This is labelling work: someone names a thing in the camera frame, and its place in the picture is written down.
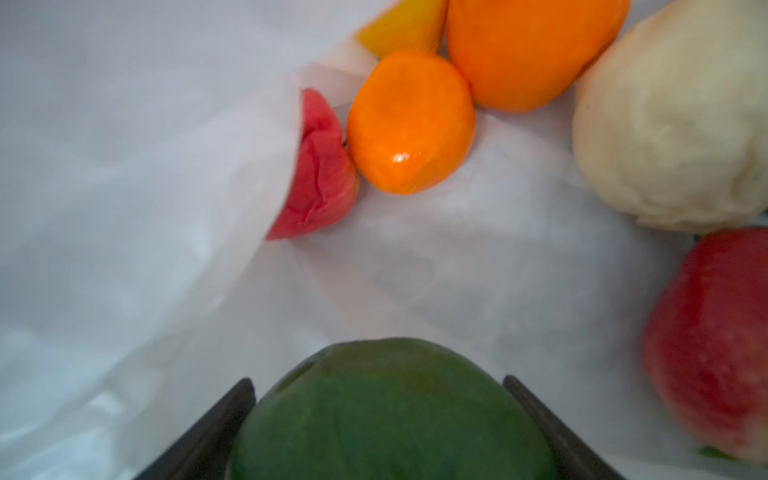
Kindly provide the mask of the white plastic bag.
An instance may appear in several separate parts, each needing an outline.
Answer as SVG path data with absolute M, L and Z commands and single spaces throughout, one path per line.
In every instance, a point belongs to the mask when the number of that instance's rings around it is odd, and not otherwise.
M 238 380 L 336 342 L 408 336 L 517 376 L 630 479 L 763 479 L 715 459 L 641 366 L 692 238 L 605 206 L 573 163 L 573 96 L 480 112 L 411 197 L 363 187 L 335 226 L 265 236 L 299 92 L 345 115 L 382 1 L 1 5 L 1 475 L 131 479 Z

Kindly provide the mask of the yellow fruit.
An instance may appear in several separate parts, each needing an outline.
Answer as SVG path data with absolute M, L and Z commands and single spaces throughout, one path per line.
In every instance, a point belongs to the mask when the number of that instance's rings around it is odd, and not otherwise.
M 405 0 L 378 16 L 355 39 L 381 59 L 399 50 L 437 53 L 446 23 L 447 0 Z

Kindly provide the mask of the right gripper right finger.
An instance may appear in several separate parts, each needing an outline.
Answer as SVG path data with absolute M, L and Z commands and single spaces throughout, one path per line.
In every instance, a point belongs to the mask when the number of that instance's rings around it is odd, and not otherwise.
M 505 389 L 517 400 L 546 437 L 559 471 L 565 479 L 625 480 L 517 377 L 503 379 Z

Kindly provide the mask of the orange fruit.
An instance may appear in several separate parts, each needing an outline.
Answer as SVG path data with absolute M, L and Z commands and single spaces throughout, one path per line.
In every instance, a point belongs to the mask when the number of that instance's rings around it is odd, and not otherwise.
M 564 93 L 618 37 L 630 1 L 453 0 L 446 45 L 476 104 L 526 113 Z

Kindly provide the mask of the red apple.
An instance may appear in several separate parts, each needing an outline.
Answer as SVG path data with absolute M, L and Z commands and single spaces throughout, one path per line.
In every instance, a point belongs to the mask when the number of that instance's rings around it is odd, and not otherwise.
M 650 315 L 642 358 L 654 391 L 692 437 L 766 463 L 766 228 L 698 240 Z

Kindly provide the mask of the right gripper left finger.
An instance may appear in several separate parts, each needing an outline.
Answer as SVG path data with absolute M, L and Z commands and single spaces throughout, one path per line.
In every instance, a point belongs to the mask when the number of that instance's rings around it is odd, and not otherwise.
M 255 404 L 252 381 L 241 379 L 135 479 L 223 479 L 235 438 Z

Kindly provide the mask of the small orange tangerine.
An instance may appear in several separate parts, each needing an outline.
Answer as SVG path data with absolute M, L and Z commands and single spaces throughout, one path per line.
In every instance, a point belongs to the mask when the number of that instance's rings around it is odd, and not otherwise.
M 359 89 L 346 132 L 350 156 L 370 184 L 394 195 L 419 193 L 464 162 L 475 133 L 473 99 L 447 60 L 396 51 Z

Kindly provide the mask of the pale white fruit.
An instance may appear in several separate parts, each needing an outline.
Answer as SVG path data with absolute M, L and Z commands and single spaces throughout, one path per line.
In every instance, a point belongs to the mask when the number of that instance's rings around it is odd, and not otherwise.
M 576 164 L 645 227 L 708 233 L 767 207 L 767 5 L 673 1 L 582 77 Z

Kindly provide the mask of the red fruit piece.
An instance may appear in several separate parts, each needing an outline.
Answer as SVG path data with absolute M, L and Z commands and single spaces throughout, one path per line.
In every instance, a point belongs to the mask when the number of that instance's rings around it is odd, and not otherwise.
M 355 205 L 359 178 L 343 146 L 339 119 L 317 90 L 302 91 L 303 129 L 293 182 L 268 240 L 292 239 L 329 227 Z

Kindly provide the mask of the green mango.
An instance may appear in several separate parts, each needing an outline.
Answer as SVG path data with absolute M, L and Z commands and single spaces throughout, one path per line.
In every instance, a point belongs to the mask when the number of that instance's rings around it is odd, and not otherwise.
M 339 343 L 260 399 L 232 479 L 556 479 L 540 430 L 469 359 L 414 338 Z

